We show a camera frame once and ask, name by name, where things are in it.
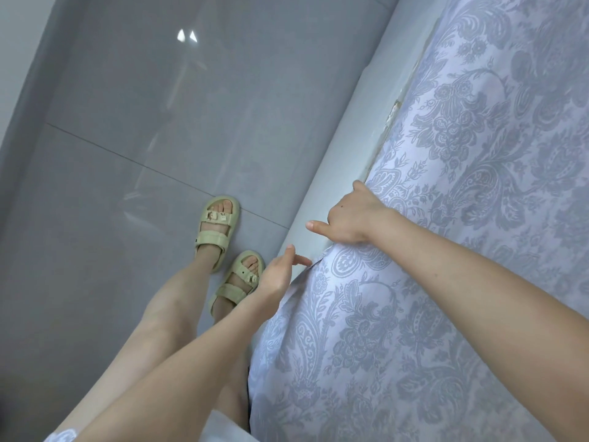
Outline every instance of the leg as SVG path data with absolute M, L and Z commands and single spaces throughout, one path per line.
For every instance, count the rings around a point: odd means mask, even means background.
M 232 204 L 225 200 L 210 209 L 230 213 Z M 210 223 L 202 223 L 202 229 L 227 232 L 227 226 Z M 214 245 L 200 246 L 190 265 L 159 289 L 121 351 L 57 432 L 82 431 L 130 386 L 194 339 L 220 252 Z
M 257 260 L 250 256 L 242 262 L 252 273 L 257 273 Z M 240 287 L 245 292 L 251 290 L 239 277 L 232 274 L 229 283 Z M 213 304 L 213 318 L 215 323 L 227 316 L 235 307 L 231 301 L 224 297 L 218 297 Z M 247 369 L 249 367 L 249 354 L 242 353 L 234 364 L 227 384 L 221 390 L 215 409 L 221 411 L 241 428 L 250 431 L 250 420 L 248 415 L 249 399 L 247 395 Z

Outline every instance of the sandal strap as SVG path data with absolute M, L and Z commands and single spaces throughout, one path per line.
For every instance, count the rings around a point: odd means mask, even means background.
M 249 271 L 240 260 L 236 260 L 233 264 L 232 273 L 238 275 L 243 282 L 252 288 L 256 288 L 260 280 L 258 275 Z
M 244 292 L 239 287 L 236 287 L 232 284 L 222 284 L 215 293 L 213 297 L 213 301 L 216 297 L 225 297 L 230 300 L 233 304 L 237 305 L 247 296 L 246 292 Z
M 219 231 L 200 231 L 196 237 L 194 248 L 205 244 L 217 245 L 223 254 L 229 246 L 229 237 Z
M 201 223 L 214 223 L 232 227 L 236 225 L 237 217 L 234 214 L 226 212 L 204 210 L 202 211 L 202 215 L 200 216 L 200 221 Z

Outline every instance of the forearm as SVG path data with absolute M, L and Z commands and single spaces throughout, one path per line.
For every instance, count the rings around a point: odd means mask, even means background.
M 501 382 L 553 434 L 565 438 L 571 428 L 586 428 L 585 318 L 395 211 L 384 211 L 371 228 L 371 242 L 426 290 Z
M 233 364 L 263 322 L 259 306 L 255 297 L 244 299 L 130 388 L 78 440 L 198 440 Z

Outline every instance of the foot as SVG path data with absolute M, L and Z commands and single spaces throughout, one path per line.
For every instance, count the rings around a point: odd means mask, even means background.
M 252 273 L 258 274 L 257 257 L 247 256 L 244 260 L 241 261 L 241 263 L 243 264 L 244 267 L 246 267 Z M 235 273 L 231 273 L 231 276 L 229 276 L 227 283 L 232 284 L 236 287 L 239 287 L 244 292 L 246 292 L 246 294 L 249 293 L 250 291 L 252 291 L 252 287 L 250 287 L 248 284 L 243 282 L 241 280 L 241 278 L 238 275 L 236 275 Z M 229 314 L 229 312 L 231 310 L 233 310 L 234 307 L 235 307 L 235 304 L 233 304 L 226 297 L 217 297 L 217 299 L 215 300 L 215 302 L 213 304 L 213 316 L 215 318 L 215 322 L 219 321 L 220 319 L 225 318 L 225 316 L 227 316 Z
M 231 214 L 233 212 L 233 204 L 229 200 L 219 200 L 217 203 L 213 203 L 209 206 L 208 211 L 217 211 L 217 212 L 224 212 L 226 214 Z M 201 231 L 217 231 L 219 233 L 227 234 L 229 233 L 229 226 L 228 225 L 219 225 L 216 223 L 208 223 L 208 222 L 201 222 L 200 223 L 200 230 Z M 201 251 L 210 251 L 212 248 L 217 248 L 218 253 L 221 254 L 221 249 L 217 245 L 210 245 L 204 244 L 198 247 L 196 250 L 197 254 Z

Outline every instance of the paisley patterned fabric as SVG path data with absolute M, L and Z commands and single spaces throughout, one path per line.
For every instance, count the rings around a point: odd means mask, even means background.
M 588 28 L 589 0 L 450 0 L 368 179 L 585 316 Z M 254 353 L 254 437 L 552 440 L 384 254 L 334 245 L 306 276 Z

